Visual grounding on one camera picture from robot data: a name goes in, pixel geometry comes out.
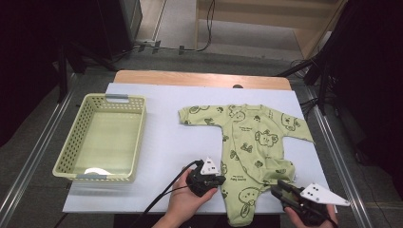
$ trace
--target light green baby onesie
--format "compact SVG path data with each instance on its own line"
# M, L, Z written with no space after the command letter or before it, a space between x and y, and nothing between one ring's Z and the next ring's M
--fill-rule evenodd
M284 159L282 138L312 142L307 123L263 105L192 106L179 111L181 123L216 125L222 129L221 192L229 224L252 222L260 193L292 181L295 167Z

